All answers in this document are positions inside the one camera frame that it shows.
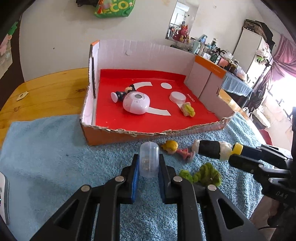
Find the black roll with white paper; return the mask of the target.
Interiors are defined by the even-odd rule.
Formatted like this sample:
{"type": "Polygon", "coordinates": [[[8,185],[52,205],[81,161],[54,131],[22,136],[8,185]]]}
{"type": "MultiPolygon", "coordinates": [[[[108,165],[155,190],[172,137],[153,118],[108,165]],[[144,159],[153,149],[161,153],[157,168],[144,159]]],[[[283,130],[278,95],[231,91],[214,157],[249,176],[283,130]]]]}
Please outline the black roll with white paper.
{"type": "Polygon", "coordinates": [[[232,148],[230,143],[209,140],[195,140],[192,145],[192,151],[196,154],[220,161],[229,160],[232,148]]]}

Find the green twisted yarn bundle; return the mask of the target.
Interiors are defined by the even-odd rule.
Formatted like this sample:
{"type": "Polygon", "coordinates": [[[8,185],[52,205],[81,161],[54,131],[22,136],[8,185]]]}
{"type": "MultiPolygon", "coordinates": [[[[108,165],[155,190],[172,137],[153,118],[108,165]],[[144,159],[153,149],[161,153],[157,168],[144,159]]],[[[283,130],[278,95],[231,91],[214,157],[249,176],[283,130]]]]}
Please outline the green twisted yarn bundle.
{"type": "Polygon", "coordinates": [[[179,176],[192,184],[200,183],[204,187],[208,185],[219,187],[222,184],[220,172],[211,163],[203,164],[193,175],[188,170],[181,170],[179,176]]]}

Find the blonde girl figurine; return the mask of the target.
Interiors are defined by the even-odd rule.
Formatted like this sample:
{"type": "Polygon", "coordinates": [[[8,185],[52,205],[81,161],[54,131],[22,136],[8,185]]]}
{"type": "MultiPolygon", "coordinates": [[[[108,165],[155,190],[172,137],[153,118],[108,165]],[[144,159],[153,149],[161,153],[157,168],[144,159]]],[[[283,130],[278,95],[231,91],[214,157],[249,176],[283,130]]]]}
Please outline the blonde girl figurine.
{"type": "Polygon", "coordinates": [[[179,144],[174,140],[165,141],[161,144],[161,148],[169,155],[179,154],[187,163],[192,162],[196,154],[195,151],[190,151],[188,148],[180,149],[179,144]]]}

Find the clear plastic capsule case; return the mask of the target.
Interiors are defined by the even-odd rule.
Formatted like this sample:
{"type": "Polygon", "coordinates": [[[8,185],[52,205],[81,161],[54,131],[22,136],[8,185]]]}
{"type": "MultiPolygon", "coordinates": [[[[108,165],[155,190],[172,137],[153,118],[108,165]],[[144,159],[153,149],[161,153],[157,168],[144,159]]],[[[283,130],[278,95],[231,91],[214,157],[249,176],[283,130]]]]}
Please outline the clear plastic capsule case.
{"type": "Polygon", "coordinates": [[[145,142],[139,150],[139,173],[144,178],[154,178],[159,172],[159,146],[145,142]]]}

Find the small yellow-green plush toy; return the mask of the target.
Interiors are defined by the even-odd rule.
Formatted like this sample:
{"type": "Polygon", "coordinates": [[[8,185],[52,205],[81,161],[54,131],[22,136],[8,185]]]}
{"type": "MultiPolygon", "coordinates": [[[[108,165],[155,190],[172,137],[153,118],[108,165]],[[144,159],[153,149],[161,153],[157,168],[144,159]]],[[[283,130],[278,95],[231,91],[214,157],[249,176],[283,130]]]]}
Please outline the small yellow-green plush toy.
{"type": "Polygon", "coordinates": [[[184,104],[182,104],[181,111],[184,116],[190,116],[192,118],[195,116],[195,110],[189,102],[185,102],[184,104]]]}

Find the white round lid container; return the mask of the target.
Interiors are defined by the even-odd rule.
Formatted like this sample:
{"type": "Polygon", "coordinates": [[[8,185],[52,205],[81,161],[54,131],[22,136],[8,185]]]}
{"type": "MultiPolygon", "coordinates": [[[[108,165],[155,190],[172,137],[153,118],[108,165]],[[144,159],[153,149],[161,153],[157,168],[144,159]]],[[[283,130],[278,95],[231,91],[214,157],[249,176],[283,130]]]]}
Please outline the white round lid container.
{"type": "Polygon", "coordinates": [[[169,99],[175,104],[183,104],[186,102],[186,96],[178,91],[172,91],[170,93],[169,99]]]}

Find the black-haired boy figurine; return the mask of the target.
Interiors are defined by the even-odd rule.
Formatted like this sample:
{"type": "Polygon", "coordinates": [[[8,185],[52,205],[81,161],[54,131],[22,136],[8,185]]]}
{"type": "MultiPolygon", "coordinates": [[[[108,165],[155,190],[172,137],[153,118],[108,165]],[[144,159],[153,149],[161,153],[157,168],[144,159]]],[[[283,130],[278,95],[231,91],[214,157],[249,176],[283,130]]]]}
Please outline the black-haired boy figurine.
{"type": "Polygon", "coordinates": [[[118,101],[123,101],[125,96],[130,93],[136,91],[135,86],[133,84],[131,84],[130,86],[126,87],[124,91],[116,91],[116,92],[112,92],[111,95],[111,99],[114,103],[117,103],[118,101]]]}

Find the pink mini printer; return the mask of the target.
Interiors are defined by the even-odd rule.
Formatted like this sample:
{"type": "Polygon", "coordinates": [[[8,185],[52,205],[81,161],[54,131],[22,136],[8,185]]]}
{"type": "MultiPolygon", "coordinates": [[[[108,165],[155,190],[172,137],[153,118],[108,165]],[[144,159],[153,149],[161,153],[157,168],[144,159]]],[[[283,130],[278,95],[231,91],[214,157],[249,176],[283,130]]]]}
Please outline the pink mini printer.
{"type": "Polygon", "coordinates": [[[142,92],[132,91],[123,100],[123,108],[129,113],[145,114],[150,106],[150,98],[142,92]]]}

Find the light blue fluffy towel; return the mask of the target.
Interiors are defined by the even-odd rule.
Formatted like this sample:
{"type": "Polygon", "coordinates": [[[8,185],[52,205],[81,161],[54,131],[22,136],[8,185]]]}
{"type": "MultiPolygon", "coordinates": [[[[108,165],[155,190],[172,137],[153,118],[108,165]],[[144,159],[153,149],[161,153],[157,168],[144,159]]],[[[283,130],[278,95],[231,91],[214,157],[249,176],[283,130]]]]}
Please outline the light blue fluffy towel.
{"type": "MultiPolygon", "coordinates": [[[[220,131],[173,137],[181,148],[197,140],[226,141],[257,147],[263,139],[236,113],[220,131]]],[[[1,149],[1,172],[8,178],[10,230],[17,240],[30,240],[61,205],[84,184],[102,185],[132,162],[144,141],[89,146],[77,115],[14,122],[1,149]]],[[[221,173],[219,189],[248,218],[262,199],[251,174],[227,162],[196,156],[184,164],[164,153],[167,165],[195,173],[204,163],[221,173]]],[[[177,207],[162,203],[157,178],[140,177],[136,201],[122,205],[120,240],[177,240],[177,207]]]]}

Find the white refrigerator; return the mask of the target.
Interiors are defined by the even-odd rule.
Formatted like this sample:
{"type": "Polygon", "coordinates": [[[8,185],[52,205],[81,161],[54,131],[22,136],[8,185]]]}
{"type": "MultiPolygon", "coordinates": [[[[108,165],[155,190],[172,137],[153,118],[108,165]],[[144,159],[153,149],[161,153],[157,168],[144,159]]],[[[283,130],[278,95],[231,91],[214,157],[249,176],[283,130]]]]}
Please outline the white refrigerator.
{"type": "Polygon", "coordinates": [[[233,53],[233,59],[239,62],[239,66],[248,72],[255,57],[255,52],[259,48],[263,37],[246,29],[242,29],[239,41],[233,53]]]}

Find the orange cardboard box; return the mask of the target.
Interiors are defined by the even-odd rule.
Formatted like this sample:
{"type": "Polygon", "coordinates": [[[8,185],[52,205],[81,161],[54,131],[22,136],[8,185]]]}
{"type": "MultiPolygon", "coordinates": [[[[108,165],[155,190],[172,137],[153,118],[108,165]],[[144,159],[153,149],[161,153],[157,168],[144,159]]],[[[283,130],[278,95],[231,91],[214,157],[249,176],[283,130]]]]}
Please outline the orange cardboard box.
{"type": "Polygon", "coordinates": [[[223,129],[234,111],[220,97],[223,69],[182,50],[131,40],[99,40],[90,45],[88,90],[80,123],[91,146],[173,137],[223,129]],[[124,110],[111,93],[133,84],[150,98],[145,114],[124,110]],[[172,91],[186,96],[195,116],[184,116],[172,91]]]}

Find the pink rabbit plush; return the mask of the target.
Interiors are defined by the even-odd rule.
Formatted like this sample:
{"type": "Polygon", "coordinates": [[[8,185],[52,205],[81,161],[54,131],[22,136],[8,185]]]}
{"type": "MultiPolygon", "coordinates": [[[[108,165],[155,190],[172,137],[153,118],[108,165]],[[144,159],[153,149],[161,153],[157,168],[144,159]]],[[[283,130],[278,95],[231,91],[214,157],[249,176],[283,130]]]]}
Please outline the pink rabbit plush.
{"type": "Polygon", "coordinates": [[[176,34],[173,35],[173,40],[183,43],[188,36],[188,25],[181,25],[176,34]]]}

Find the pink plush toys on door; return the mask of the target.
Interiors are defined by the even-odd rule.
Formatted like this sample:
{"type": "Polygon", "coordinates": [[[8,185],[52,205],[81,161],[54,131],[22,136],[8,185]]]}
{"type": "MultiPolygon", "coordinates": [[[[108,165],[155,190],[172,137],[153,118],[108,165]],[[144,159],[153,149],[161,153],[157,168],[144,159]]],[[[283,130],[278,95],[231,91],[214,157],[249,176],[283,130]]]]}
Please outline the pink plush toys on door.
{"type": "Polygon", "coordinates": [[[4,40],[2,41],[1,47],[0,47],[1,56],[3,56],[5,54],[6,49],[7,49],[7,44],[11,40],[11,38],[12,38],[12,35],[6,34],[4,40]]]}

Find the green plush on door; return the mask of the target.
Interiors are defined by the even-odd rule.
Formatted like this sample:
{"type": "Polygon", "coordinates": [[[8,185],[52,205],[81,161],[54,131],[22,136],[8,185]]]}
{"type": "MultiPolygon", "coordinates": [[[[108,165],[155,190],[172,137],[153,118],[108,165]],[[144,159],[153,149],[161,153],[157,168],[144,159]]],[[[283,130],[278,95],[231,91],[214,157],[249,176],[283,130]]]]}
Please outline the green plush on door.
{"type": "Polygon", "coordinates": [[[8,31],[8,35],[13,35],[16,29],[18,28],[18,21],[14,22],[10,30],[8,31]]]}

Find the green shopping bag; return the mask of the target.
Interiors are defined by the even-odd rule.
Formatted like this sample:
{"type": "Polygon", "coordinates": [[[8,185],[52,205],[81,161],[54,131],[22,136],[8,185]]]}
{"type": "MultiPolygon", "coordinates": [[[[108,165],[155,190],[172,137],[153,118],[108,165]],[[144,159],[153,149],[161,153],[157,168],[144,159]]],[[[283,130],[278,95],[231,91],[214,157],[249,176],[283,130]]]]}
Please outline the green shopping bag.
{"type": "Polygon", "coordinates": [[[128,17],[135,6],[132,0],[100,0],[94,15],[97,18],[128,17]]]}

